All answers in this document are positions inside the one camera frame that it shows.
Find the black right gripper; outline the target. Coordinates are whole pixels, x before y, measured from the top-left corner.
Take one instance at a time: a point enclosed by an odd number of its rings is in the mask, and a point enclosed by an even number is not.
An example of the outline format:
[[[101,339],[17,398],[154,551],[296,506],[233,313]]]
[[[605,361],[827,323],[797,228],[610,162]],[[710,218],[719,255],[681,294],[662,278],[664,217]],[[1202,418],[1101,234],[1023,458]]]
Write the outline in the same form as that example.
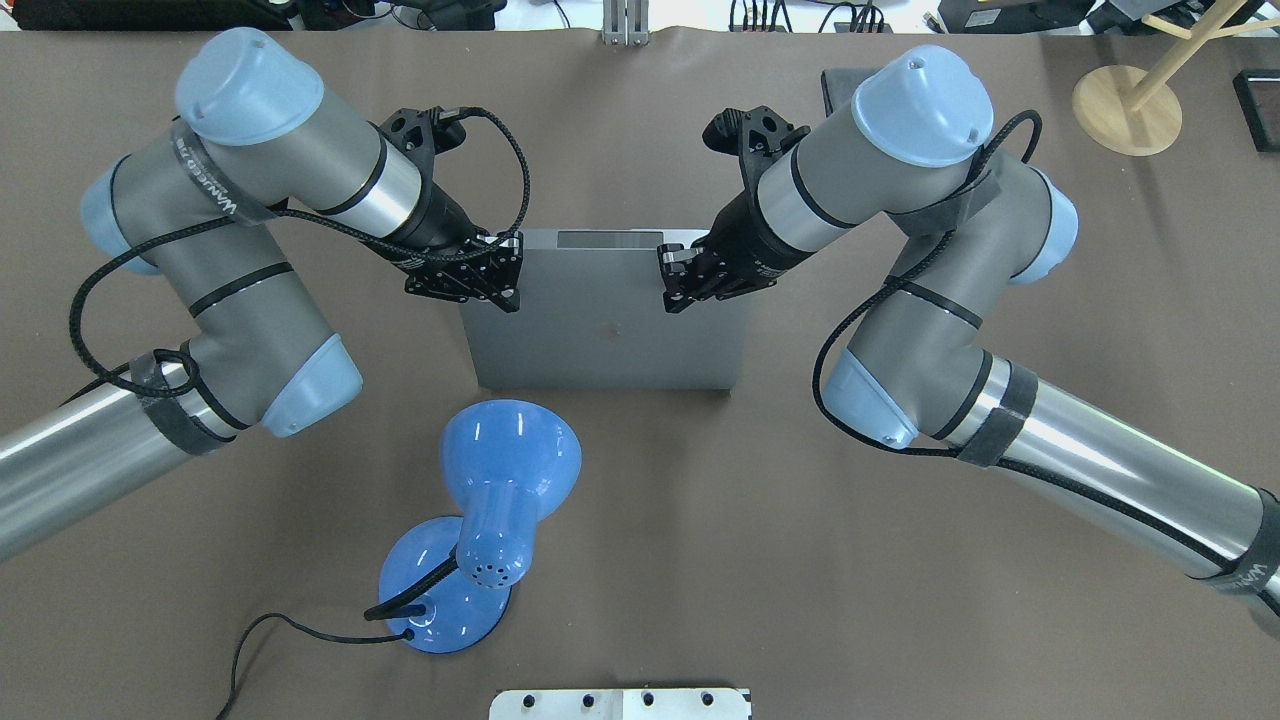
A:
[[[667,313],[772,287],[801,261],[801,252],[769,229],[758,204],[745,196],[723,208],[710,231],[689,247],[663,243],[657,252]]]

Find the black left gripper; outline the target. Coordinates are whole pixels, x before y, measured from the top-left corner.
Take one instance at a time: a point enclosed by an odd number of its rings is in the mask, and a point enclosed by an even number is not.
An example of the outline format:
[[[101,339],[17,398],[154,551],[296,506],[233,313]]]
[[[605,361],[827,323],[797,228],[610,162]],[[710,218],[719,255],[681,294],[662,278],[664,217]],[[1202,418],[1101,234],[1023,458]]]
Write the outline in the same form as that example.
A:
[[[387,256],[407,275],[406,292],[458,304],[484,300],[504,313],[518,311],[524,233],[489,236],[439,186],[429,184],[407,222],[385,241],[394,249]]]

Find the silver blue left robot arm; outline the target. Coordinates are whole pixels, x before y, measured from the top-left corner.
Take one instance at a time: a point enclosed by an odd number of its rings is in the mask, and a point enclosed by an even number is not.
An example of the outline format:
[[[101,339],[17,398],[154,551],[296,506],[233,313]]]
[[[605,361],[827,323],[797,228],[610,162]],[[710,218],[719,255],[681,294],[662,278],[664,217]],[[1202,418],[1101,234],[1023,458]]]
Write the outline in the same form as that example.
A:
[[[481,108],[403,109],[375,126],[261,29],[211,37],[175,86],[166,133],[81,201],[109,256],[77,290],[69,334],[93,382],[3,439],[3,557],[12,559],[251,427],[293,436],[364,379],[269,232],[296,217],[399,268],[406,290],[518,309],[522,219],[489,233],[433,179]],[[90,291],[119,268],[161,275],[198,327],[177,350],[110,369],[83,337]]]

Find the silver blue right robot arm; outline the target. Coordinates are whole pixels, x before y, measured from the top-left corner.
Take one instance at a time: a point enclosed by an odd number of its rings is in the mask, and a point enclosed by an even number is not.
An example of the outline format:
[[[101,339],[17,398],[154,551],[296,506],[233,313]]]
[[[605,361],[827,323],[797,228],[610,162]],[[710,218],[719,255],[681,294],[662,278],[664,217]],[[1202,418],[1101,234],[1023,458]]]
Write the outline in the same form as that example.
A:
[[[664,306],[728,300],[782,275],[869,219],[906,243],[815,359],[822,415],[891,454],[1016,477],[1070,512],[1160,553],[1277,634],[1277,497],[1235,480],[977,343],[1014,284],[1073,250],[1076,209],[1004,141],[969,65],[937,45],[859,78],[815,128],[728,108],[703,133],[739,160],[742,192],[690,245],[658,250]]]

